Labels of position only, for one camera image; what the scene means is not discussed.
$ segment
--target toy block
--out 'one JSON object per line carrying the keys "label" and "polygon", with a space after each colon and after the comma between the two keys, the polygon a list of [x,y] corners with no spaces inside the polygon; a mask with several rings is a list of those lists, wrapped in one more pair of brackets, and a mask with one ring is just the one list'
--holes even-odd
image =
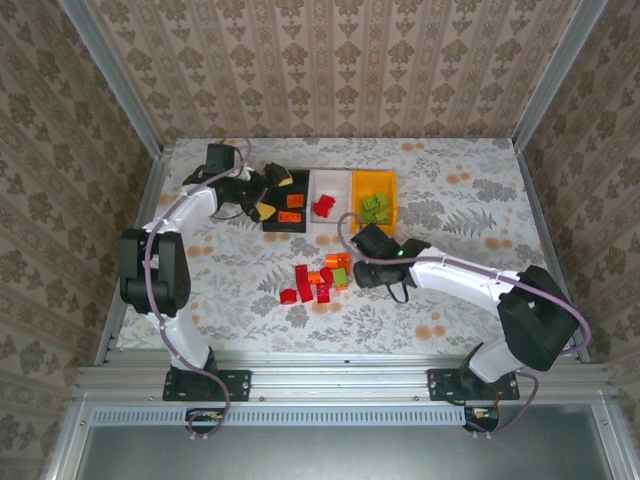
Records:
{"label": "toy block", "polygon": [[331,210],[331,207],[326,204],[324,205],[322,203],[313,204],[313,213],[315,213],[319,217],[327,218],[329,216],[329,210]]}
{"label": "toy block", "polygon": [[376,217],[373,213],[367,212],[364,215],[362,215],[362,221],[364,223],[375,223]]}
{"label": "toy block", "polygon": [[307,279],[311,285],[317,285],[318,283],[324,283],[320,272],[309,272]]}
{"label": "toy block", "polygon": [[349,275],[351,270],[351,255],[348,253],[338,254],[338,268],[344,268],[344,271]]}
{"label": "toy block", "polygon": [[306,265],[296,265],[296,285],[299,287],[302,284],[309,283],[309,279],[307,278],[307,266]]}
{"label": "toy block", "polygon": [[331,269],[329,267],[321,268],[320,275],[322,276],[324,284],[330,287],[333,283],[333,273],[331,272]]}
{"label": "toy block", "polygon": [[254,216],[251,217],[254,221],[264,222],[265,220],[269,220],[274,213],[276,213],[276,207],[273,205],[268,205],[262,202],[256,202],[254,205],[255,208],[255,220]]}
{"label": "toy block", "polygon": [[380,210],[384,210],[385,208],[387,208],[389,206],[389,200],[384,195],[384,193],[377,192],[373,196],[373,198],[376,200],[376,203],[378,204],[378,208]]}
{"label": "toy block", "polygon": [[362,201],[362,211],[364,213],[375,213],[378,210],[378,202],[373,197],[367,197]]}
{"label": "toy block", "polygon": [[313,292],[311,291],[311,285],[308,283],[302,283],[298,285],[298,292],[300,292],[300,301],[306,303],[313,300]]}
{"label": "toy block", "polygon": [[280,292],[280,305],[291,305],[298,301],[298,294],[292,288]]}
{"label": "toy block", "polygon": [[336,284],[336,288],[344,286],[348,283],[347,272],[344,268],[338,268],[333,271],[333,282]]}
{"label": "toy block", "polygon": [[278,222],[300,223],[302,222],[302,215],[296,212],[278,212]]}
{"label": "toy block", "polygon": [[376,213],[376,223],[389,223],[389,215],[386,212]]}
{"label": "toy block", "polygon": [[316,285],[316,295],[318,296],[318,303],[329,303],[329,286],[324,283]]}
{"label": "toy block", "polygon": [[304,195],[298,193],[295,195],[287,195],[287,208],[302,208],[304,207]]}
{"label": "toy block", "polygon": [[321,205],[327,205],[329,208],[333,207],[336,204],[336,199],[330,197],[329,195],[322,195],[318,203]]}
{"label": "toy block", "polygon": [[325,261],[325,265],[327,267],[329,267],[330,269],[334,269],[334,268],[340,268],[340,266],[338,265],[338,255],[336,254],[329,254],[326,256],[326,261]]}

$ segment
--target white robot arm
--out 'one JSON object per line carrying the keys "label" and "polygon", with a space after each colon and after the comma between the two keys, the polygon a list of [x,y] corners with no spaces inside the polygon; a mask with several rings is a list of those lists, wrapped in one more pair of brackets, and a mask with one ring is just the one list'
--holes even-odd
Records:
{"label": "white robot arm", "polygon": [[[181,235],[182,238],[189,239],[193,235],[193,232],[202,225],[207,218],[213,215],[218,209],[217,198],[215,190],[211,188],[202,189],[193,195],[189,196],[186,200],[180,202],[180,196],[187,195],[189,188],[183,187],[178,198],[169,205],[169,209],[177,205],[175,212],[171,215],[170,220],[163,220],[162,215],[158,218],[146,224],[143,229],[146,232],[151,232],[158,222],[162,223],[158,235],[162,235],[169,232],[176,232]],[[164,258],[159,258],[157,255],[158,265],[152,266],[158,268],[159,262],[165,261]],[[156,328],[160,328],[158,318],[153,312],[149,312],[144,315]],[[209,358],[209,346],[202,341],[202,336],[196,330],[196,327],[191,320],[191,315],[188,313],[188,309],[182,307],[177,310],[175,316],[167,316],[164,323],[165,333],[171,344],[176,348],[180,355],[192,365],[198,368],[203,368]],[[176,358],[171,352],[171,365],[179,368],[186,369],[183,362]]]}
{"label": "white robot arm", "polygon": [[[493,279],[489,279],[486,276],[447,264],[445,260],[452,257],[435,247],[424,249],[420,252],[420,256],[439,257],[443,261],[441,263],[418,262],[411,267],[409,272],[417,287],[430,288],[453,295],[496,316],[498,316],[498,304],[501,302],[500,296],[509,293],[513,287],[508,283],[498,283],[495,278],[501,275],[519,281],[518,273],[514,271],[489,269],[494,271],[496,275]],[[456,260],[456,263],[487,268],[466,260]],[[493,383],[503,375],[524,366],[509,351],[504,335],[489,339],[471,357],[469,363],[470,370],[486,383]]]}
{"label": "white robot arm", "polygon": [[353,268],[360,287],[385,285],[396,301],[390,289],[393,284],[402,284],[405,301],[407,287],[439,290],[500,319],[501,335],[478,345],[458,369],[461,388],[469,390],[471,397],[473,390],[486,390],[522,367],[549,370],[584,321],[540,267],[530,266],[524,272],[497,270],[455,258],[420,240],[410,239],[400,246],[375,225],[360,230],[351,244],[357,249],[356,257],[365,258]]}

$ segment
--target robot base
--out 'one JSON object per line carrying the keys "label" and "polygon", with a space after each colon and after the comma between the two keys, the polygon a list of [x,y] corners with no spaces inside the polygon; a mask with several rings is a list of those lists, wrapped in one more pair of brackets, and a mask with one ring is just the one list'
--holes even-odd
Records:
{"label": "robot base", "polygon": [[[212,351],[204,370],[222,380],[232,402],[249,401],[251,370],[217,370]],[[224,402],[224,393],[211,378],[172,366],[165,378],[162,399],[165,402]]]}

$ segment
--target gray metal floor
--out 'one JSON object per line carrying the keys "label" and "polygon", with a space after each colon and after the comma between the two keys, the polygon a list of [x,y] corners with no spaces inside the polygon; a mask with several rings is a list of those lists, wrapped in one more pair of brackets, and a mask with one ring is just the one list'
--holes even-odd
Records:
{"label": "gray metal floor", "polygon": [[191,441],[181,427],[93,428],[80,479],[611,478],[591,409],[534,407],[509,433],[461,427],[228,427]]}

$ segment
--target orange block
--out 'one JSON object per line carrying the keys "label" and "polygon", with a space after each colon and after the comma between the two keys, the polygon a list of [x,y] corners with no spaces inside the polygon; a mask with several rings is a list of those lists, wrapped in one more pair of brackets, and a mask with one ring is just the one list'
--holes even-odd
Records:
{"label": "orange block", "polygon": [[335,254],[327,255],[325,265],[330,269],[340,268],[339,256]]}
{"label": "orange block", "polygon": [[351,267],[351,255],[348,253],[338,254],[338,268],[344,268],[344,271],[349,275],[349,268]]}
{"label": "orange block", "polygon": [[302,222],[302,214],[295,212],[278,212],[278,222],[300,223]]}
{"label": "orange block", "polygon": [[309,275],[307,276],[309,283],[312,285],[317,285],[319,283],[324,283],[324,280],[322,279],[322,275],[320,275],[320,272],[309,272]]}
{"label": "orange block", "polygon": [[302,208],[304,207],[304,195],[298,193],[295,195],[287,195],[287,208]]}

